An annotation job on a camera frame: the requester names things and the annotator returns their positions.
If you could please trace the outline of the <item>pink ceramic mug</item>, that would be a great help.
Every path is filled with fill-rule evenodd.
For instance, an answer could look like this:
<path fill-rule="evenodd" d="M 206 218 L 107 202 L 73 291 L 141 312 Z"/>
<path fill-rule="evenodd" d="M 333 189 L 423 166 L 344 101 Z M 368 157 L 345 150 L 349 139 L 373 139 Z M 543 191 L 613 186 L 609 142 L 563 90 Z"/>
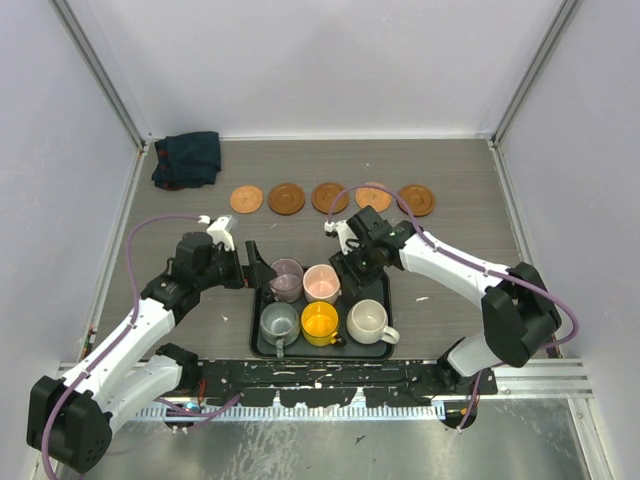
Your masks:
<path fill-rule="evenodd" d="M 322 301 L 334 305 L 341 294 L 341 283 L 332 266 L 318 264 L 305 271 L 303 290 L 308 302 Z"/>

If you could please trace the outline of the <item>woven rattan coaster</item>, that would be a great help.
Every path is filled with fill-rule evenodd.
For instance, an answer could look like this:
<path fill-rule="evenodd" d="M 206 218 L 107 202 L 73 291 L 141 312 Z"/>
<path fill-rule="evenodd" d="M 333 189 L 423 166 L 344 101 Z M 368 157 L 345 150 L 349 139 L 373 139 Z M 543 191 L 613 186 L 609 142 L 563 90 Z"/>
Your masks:
<path fill-rule="evenodd" d="M 384 185 L 368 182 L 364 187 L 356 190 L 355 200 L 360 208 L 370 206 L 377 213 L 381 213 L 391 206 L 392 195 L 387 192 Z"/>

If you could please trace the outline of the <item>yellow mug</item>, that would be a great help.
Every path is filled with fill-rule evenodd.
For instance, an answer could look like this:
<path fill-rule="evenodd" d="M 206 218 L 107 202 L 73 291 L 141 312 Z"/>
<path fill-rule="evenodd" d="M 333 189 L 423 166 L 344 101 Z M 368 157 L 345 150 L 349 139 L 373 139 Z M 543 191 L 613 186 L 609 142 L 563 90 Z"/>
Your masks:
<path fill-rule="evenodd" d="M 338 312 L 327 302 L 309 303 L 301 314 L 300 325 L 305 340 L 315 347 L 346 345 L 346 340 L 339 332 Z"/>

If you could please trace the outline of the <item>dark wooden coaster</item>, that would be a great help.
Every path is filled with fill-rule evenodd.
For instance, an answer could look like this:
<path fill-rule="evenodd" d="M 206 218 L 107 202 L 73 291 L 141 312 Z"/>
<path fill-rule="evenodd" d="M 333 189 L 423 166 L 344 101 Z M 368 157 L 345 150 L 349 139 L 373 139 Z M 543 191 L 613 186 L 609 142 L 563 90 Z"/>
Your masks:
<path fill-rule="evenodd" d="M 304 190 L 294 183 L 274 186 L 268 195 L 268 206 L 276 214 L 289 216 L 298 213 L 305 205 Z"/>
<path fill-rule="evenodd" d="M 339 183 L 325 182 L 318 185 L 312 192 L 311 200 L 313 207 L 320 213 L 327 215 L 329 208 L 338 194 L 345 189 Z M 345 193 L 334 206 L 332 212 L 340 213 L 347 208 L 349 204 L 349 195 Z"/>
<path fill-rule="evenodd" d="M 435 195 L 424 185 L 406 185 L 398 191 L 398 195 L 410 207 L 415 217 L 425 217 L 435 209 Z"/>

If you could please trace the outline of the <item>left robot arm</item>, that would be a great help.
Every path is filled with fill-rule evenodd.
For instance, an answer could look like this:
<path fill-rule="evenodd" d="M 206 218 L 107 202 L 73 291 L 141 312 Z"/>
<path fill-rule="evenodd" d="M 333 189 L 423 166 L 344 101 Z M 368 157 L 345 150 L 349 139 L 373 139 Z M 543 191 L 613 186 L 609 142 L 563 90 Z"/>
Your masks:
<path fill-rule="evenodd" d="M 254 242 L 241 264 L 229 234 L 183 235 L 164 271 L 137 294 L 120 325 L 88 357 L 60 378 L 43 376 L 30 391 L 26 441 L 40 451 L 46 475 L 58 461 L 78 473 L 105 455 L 114 434 L 139 409 L 166 392 L 194 393 L 200 384 L 195 354 L 168 344 L 139 372 L 134 365 L 200 302 L 204 291 L 259 289 L 276 276 Z"/>

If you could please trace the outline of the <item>light orange coaster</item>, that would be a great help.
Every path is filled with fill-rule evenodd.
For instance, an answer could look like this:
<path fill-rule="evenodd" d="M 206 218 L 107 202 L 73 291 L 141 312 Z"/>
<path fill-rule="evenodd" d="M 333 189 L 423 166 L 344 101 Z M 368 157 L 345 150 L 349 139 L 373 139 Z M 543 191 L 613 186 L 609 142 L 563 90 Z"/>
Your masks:
<path fill-rule="evenodd" d="M 261 207 L 263 199 L 264 195 L 259 187 L 243 185 L 231 193 L 230 206 L 237 213 L 250 214 Z"/>

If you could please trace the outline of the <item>dark blue folded cloth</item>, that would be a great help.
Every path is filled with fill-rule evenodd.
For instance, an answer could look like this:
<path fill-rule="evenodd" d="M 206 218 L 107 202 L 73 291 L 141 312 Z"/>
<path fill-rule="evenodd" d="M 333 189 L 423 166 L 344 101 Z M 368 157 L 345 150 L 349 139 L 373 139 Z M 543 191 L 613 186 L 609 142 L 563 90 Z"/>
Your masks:
<path fill-rule="evenodd" d="M 154 143 L 157 188 L 176 191 L 214 185 L 222 169 L 219 134 L 213 131 L 168 136 Z"/>

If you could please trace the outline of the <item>grey stoneware mug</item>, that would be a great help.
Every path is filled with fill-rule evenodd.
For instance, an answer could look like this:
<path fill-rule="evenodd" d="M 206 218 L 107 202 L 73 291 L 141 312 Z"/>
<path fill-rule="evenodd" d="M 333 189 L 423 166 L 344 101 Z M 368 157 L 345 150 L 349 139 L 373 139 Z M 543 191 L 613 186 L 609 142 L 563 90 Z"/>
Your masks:
<path fill-rule="evenodd" d="M 285 348 L 300 335 L 299 314 L 288 303 L 271 303 L 261 313 L 259 329 L 261 336 L 276 348 L 276 357 L 282 359 Z"/>

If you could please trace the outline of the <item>black plastic tray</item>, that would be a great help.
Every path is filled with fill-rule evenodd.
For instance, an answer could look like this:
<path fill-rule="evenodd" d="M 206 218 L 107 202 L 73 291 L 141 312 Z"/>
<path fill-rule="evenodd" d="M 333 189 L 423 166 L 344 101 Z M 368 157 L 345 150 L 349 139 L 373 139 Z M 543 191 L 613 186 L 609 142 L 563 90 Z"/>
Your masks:
<path fill-rule="evenodd" d="M 383 361 L 391 356 L 394 350 L 392 344 L 378 341 L 374 344 L 364 345 L 356 342 L 349 335 L 346 320 L 351 308 L 364 299 L 372 299 L 380 303 L 388 314 L 388 323 L 393 325 L 391 318 L 391 287 L 389 276 L 384 273 L 375 283 L 359 290 L 356 296 L 342 295 L 337 299 L 335 308 L 338 312 L 340 325 L 339 334 L 345 339 L 344 346 L 328 345 L 317 347 L 306 341 L 300 334 L 295 342 L 284 348 L 284 357 L 300 360 L 328 360 L 341 361 Z M 260 333 L 260 317 L 263 310 L 273 302 L 272 292 L 269 287 L 254 291 L 253 312 L 251 322 L 250 350 L 252 354 L 261 359 L 276 359 L 276 347 L 267 342 Z"/>

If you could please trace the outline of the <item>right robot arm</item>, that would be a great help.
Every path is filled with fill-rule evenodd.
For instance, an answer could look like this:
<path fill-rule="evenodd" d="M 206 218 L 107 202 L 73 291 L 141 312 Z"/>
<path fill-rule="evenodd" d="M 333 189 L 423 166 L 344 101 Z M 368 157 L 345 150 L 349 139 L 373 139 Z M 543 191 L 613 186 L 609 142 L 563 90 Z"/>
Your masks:
<path fill-rule="evenodd" d="M 324 232 L 339 241 L 330 264 L 344 292 L 355 295 L 395 267 L 438 282 L 480 310 L 481 331 L 457 341 L 437 361 L 440 385 L 449 393 L 465 391 L 484 369 L 524 366 L 561 326 L 539 272 L 525 262 L 510 268 L 483 261 L 414 222 L 391 225 L 371 207 L 326 222 Z"/>

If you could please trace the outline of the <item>aluminium frame rail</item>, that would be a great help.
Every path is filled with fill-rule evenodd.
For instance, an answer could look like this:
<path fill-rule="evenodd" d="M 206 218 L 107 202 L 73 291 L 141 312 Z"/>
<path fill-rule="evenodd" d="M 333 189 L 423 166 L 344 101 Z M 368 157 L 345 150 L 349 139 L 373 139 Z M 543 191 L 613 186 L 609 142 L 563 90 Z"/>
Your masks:
<path fill-rule="evenodd" d="M 501 366 L 481 375 L 485 395 L 580 395 L 591 393 L 582 364 L 573 360 L 532 360 L 522 368 Z"/>

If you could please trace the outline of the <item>white speckled mug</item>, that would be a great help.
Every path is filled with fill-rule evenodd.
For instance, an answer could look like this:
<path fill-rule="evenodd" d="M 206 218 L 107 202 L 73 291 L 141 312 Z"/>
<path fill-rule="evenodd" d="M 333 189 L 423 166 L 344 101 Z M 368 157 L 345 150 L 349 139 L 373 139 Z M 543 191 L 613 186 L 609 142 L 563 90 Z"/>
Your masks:
<path fill-rule="evenodd" d="M 379 341 L 396 345 L 400 340 L 399 332 L 389 324 L 385 307 L 371 299 L 361 300 L 351 308 L 347 331 L 353 340 L 364 345 Z"/>

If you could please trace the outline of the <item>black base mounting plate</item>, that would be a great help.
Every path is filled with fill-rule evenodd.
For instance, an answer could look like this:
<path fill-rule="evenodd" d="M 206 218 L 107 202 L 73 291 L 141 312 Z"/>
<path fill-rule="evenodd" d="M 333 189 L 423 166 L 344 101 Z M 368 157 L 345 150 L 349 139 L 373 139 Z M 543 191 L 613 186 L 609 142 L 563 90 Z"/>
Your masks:
<path fill-rule="evenodd" d="M 248 407 L 270 407 L 278 400 L 287 408 L 351 404 L 358 393 L 365 406 L 428 406 L 434 399 L 471 394 L 473 382 L 446 386 L 437 365 L 425 360 L 383 362 L 329 361 L 204 361 L 204 399 L 221 406 L 233 396 Z"/>

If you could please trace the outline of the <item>purple mug black handle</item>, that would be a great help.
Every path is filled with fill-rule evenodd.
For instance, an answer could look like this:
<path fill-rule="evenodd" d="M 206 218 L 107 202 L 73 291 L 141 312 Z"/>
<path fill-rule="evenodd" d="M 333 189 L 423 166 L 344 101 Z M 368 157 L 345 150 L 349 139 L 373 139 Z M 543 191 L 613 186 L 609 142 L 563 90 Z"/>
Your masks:
<path fill-rule="evenodd" d="M 283 258 L 273 262 L 271 268 L 276 272 L 276 278 L 269 283 L 274 300 L 296 302 L 303 293 L 303 267 L 294 259 Z"/>

